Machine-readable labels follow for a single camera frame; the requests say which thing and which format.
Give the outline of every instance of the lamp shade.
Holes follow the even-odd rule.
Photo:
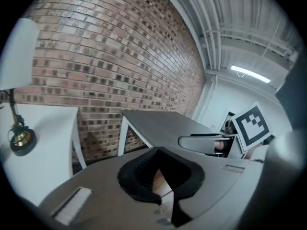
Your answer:
[[[0,56],[0,90],[29,85],[39,29],[29,19],[19,19]]]

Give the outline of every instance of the gray surface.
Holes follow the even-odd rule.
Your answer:
[[[298,187],[302,187],[305,180],[303,174],[306,173],[307,168],[306,137],[307,129],[296,129],[275,138],[270,143],[261,178],[242,216],[239,229],[250,229],[256,226],[268,215],[272,216],[270,211],[276,206],[279,210],[285,211],[294,210],[295,208],[291,206],[297,204],[304,207],[305,200],[292,205],[288,202],[292,199],[290,194],[299,194],[304,191],[298,190]]]
[[[123,115],[153,147],[180,149],[177,142],[180,136],[211,132],[208,127],[175,112],[124,110]]]
[[[237,222],[256,187],[262,164],[210,157],[183,149],[167,149],[198,163],[205,172],[205,180],[196,194],[179,202],[182,210],[194,218],[180,228],[203,229],[206,226],[207,229],[207,226],[212,226],[216,228],[211,229],[219,229],[227,221]],[[121,166],[148,150],[88,166],[48,195],[40,208],[46,213],[52,212],[76,188],[83,186],[92,189],[93,194],[72,223],[74,229],[173,229],[172,224],[165,223],[158,205],[133,200],[117,181]],[[237,173],[222,169],[225,165],[245,169]]]
[[[117,181],[123,164],[147,152],[132,152],[113,159],[94,163],[60,185],[49,194],[39,208],[50,214],[74,190],[83,186],[93,190],[70,227],[74,230],[173,229],[161,219],[159,206],[132,199]]]
[[[217,158],[188,150],[174,152],[198,163],[205,172],[205,180],[196,194],[180,201],[181,208],[192,218],[199,217],[213,207],[240,178],[240,173],[223,170],[222,167],[233,165],[245,168],[251,163],[249,160]]]
[[[229,140],[229,138],[223,138],[222,136],[212,136],[212,137],[185,136],[185,137],[180,137],[178,139],[178,144],[182,148],[191,151],[200,152],[204,154],[214,154],[214,142],[221,140]]]

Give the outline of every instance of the red brick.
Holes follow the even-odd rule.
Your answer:
[[[81,14],[81,13],[77,13],[77,12],[73,13],[73,15],[72,15],[73,19],[76,19],[76,20],[79,20],[79,21],[84,21],[86,19],[86,17],[87,17],[86,15]]]
[[[55,16],[43,16],[42,18],[40,18],[39,22],[56,24],[59,22],[59,19],[60,19],[59,17],[55,17]]]
[[[119,36],[121,36],[123,38],[126,38],[129,35],[127,32],[125,32],[124,30],[122,30],[122,29],[120,29],[118,27],[114,28],[113,33],[115,33],[115,34],[117,34],[117,35],[119,35]]]
[[[60,79],[47,78],[46,85],[47,86],[53,86],[53,87],[59,87],[60,86]]]
[[[94,67],[97,67],[98,66],[98,62],[99,62],[98,59],[92,59],[91,60],[91,65],[94,66]]]
[[[138,86],[138,87],[141,87],[141,88],[145,88],[146,83],[145,82],[141,82],[141,81],[136,81],[135,85]]]
[[[44,57],[45,51],[43,49],[35,49],[34,57]]]
[[[122,74],[122,75],[125,75],[127,77],[132,77],[132,75],[133,75],[133,71],[125,69],[123,67],[119,67],[118,68],[118,73]]]
[[[108,130],[108,134],[113,135],[113,134],[118,134],[120,131],[119,129],[112,129],[112,130]]]
[[[99,85],[99,84],[93,84],[92,87],[91,87],[91,90],[97,91],[97,92],[107,93],[107,86]]]
[[[81,90],[90,90],[91,87],[92,87],[92,85],[90,83],[85,83],[85,82],[82,82],[79,85],[79,89],[81,89]]]
[[[55,58],[73,61],[74,54],[70,52],[63,52],[59,50],[46,50],[46,58]]]
[[[86,7],[88,9],[91,9],[91,10],[95,7],[94,4],[89,3],[89,2],[83,2],[83,3],[81,3],[81,6]]]
[[[111,72],[104,70],[104,69],[96,69],[95,70],[95,75],[100,76],[100,77],[105,77],[105,78],[110,78],[111,77]]]
[[[106,15],[106,14],[103,14],[103,13],[100,13],[96,16],[96,18],[100,19],[100,20],[103,20],[103,21],[107,21],[109,22],[110,19],[112,19],[112,17]]]
[[[131,96],[135,97],[135,98],[142,98],[143,94],[142,93],[131,92]]]
[[[61,32],[63,33],[69,33],[69,34],[75,34],[77,31],[77,28],[72,27],[72,26],[63,26],[63,29]]]
[[[51,32],[39,32],[38,39],[50,39],[51,36]]]
[[[124,5],[124,4],[126,4],[126,2],[125,1],[123,1],[123,0],[114,0],[115,2],[119,2],[121,5]]]
[[[66,35],[65,41],[72,44],[79,44],[81,42],[81,38],[75,35]]]
[[[91,58],[87,57],[87,56],[75,54],[74,61],[79,62],[79,63],[83,63],[83,64],[90,64]]]
[[[120,88],[120,89],[125,89],[127,90],[128,89],[128,84],[127,83],[124,83],[124,82],[116,82],[116,87]]]
[[[82,92],[82,90],[64,89],[64,94],[66,96],[81,97]]]
[[[59,10],[67,10],[69,7],[70,7],[70,4],[58,4],[56,6],[56,8]]]
[[[65,70],[58,70],[58,78],[67,78]]]
[[[104,106],[105,102],[100,100],[91,100],[90,105],[93,106]]]
[[[102,119],[103,116],[101,113],[91,113],[90,114],[90,119]]]
[[[101,125],[95,125],[95,126],[89,126],[88,130],[89,131],[99,131],[101,130],[102,126]]]
[[[87,29],[91,32],[98,33],[98,34],[101,34],[101,32],[102,32],[101,26],[90,25]]]
[[[61,97],[60,103],[66,105],[88,105],[89,101],[82,98]]]
[[[69,25],[69,26],[73,26],[73,27],[77,27],[77,28],[84,28],[85,25],[86,25],[84,22],[74,20],[74,19],[69,19],[69,18],[62,18],[59,21],[59,24]]]
[[[93,17],[87,17],[85,22],[101,26],[103,21]]]
[[[78,81],[83,81],[85,78],[85,74],[84,73],[81,73],[81,72],[69,72],[68,73],[68,79],[71,79],[71,80],[78,80]]]
[[[45,95],[45,102],[48,104],[58,104],[59,97],[58,96],[46,96]]]
[[[31,16],[43,16],[48,12],[48,10],[33,10],[30,12]]]
[[[15,99],[15,101],[23,102],[24,101],[24,94],[16,93],[16,94],[14,94],[14,99]]]
[[[45,59],[38,58],[37,62],[36,62],[36,66],[37,67],[45,67],[45,66],[47,66],[47,62],[46,62]]]
[[[121,96],[121,95],[113,95],[112,96],[112,101],[124,102],[125,100],[126,100],[125,96]]]
[[[15,89],[15,92],[27,93],[27,94],[40,94],[40,89],[39,87],[25,86],[25,87]]]
[[[61,2],[69,3],[69,4],[73,4],[73,5],[80,5],[82,3],[82,1],[80,1],[80,0],[61,0]]]
[[[117,12],[117,11],[118,11],[118,8],[117,8],[117,7],[115,7],[115,6],[111,5],[111,4],[108,4],[108,3],[107,3],[104,7],[105,7],[106,9],[108,9],[108,10],[113,11],[113,12]]]
[[[114,63],[114,64],[117,64],[118,62],[118,58],[112,56],[112,55],[109,55],[109,54],[104,54],[102,57],[101,57],[102,60],[105,60],[105,61],[108,61],[108,62],[111,62],[111,63]]]
[[[78,89],[79,88],[79,83],[78,82],[69,81],[69,80],[62,80],[61,83],[60,83],[60,86],[62,88]]]
[[[120,119],[109,120],[109,124],[110,124],[110,125],[117,125],[117,124],[120,124]]]
[[[96,6],[96,8],[94,8],[95,11],[97,12],[100,12],[100,13],[106,13],[107,10],[105,10],[103,7],[99,7],[99,6]]]
[[[66,39],[66,34],[63,33],[54,33],[51,37],[52,40],[57,40],[57,41],[65,41]]]
[[[60,32],[63,29],[62,25],[58,24],[45,24],[42,31]]]
[[[96,42],[94,40],[91,39],[85,39],[83,38],[81,40],[81,45],[86,46],[86,47],[90,47],[90,48],[95,48],[96,47]]]
[[[51,68],[63,68],[64,67],[64,61],[54,61],[54,60],[51,60],[49,62],[49,67]]]
[[[58,50],[68,50],[69,46],[70,44],[68,43],[57,42],[54,48]]]

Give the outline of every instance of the gray tabletop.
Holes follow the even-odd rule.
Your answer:
[[[175,112],[124,110],[123,115],[153,147],[180,149],[177,142],[180,136],[211,132],[208,127]]]
[[[233,229],[229,220],[238,220],[249,202],[259,180],[262,163],[216,158],[189,150],[168,148],[169,151],[199,164],[205,180],[194,196],[180,200],[181,209],[194,220],[181,230]],[[79,186],[93,191],[71,227],[76,230],[171,230],[159,206],[134,200],[119,185],[117,174],[128,161],[150,149],[124,154],[94,163],[64,182],[40,204],[50,215]]]

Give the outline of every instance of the desk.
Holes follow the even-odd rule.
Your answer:
[[[228,223],[239,221],[242,216],[255,191],[263,164],[210,157],[186,149],[166,149],[199,164],[205,172],[205,180],[195,195],[179,201],[180,208],[194,220],[178,229],[200,230],[203,226],[206,229],[209,226],[211,230],[231,229],[227,228]],[[74,220],[76,226],[80,226],[79,230],[176,229],[161,221],[165,217],[159,213],[159,205],[134,200],[118,183],[118,171],[122,166],[149,150],[142,149],[92,164],[49,194],[40,209],[52,212],[83,186],[92,189],[93,193]]]
[[[119,156],[124,154],[128,127],[131,127],[148,147],[164,146],[178,149],[182,149],[178,145],[180,136],[211,132],[208,127],[175,112],[124,110],[122,113]]]
[[[56,187],[72,177],[72,142],[82,168],[77,107],[17,104],[25,124],[35,131],[37,144],[25,156],[12,153],[7,138],[13,124],[8,103],[0,110],[2,166],[15,192],[38,206]]]

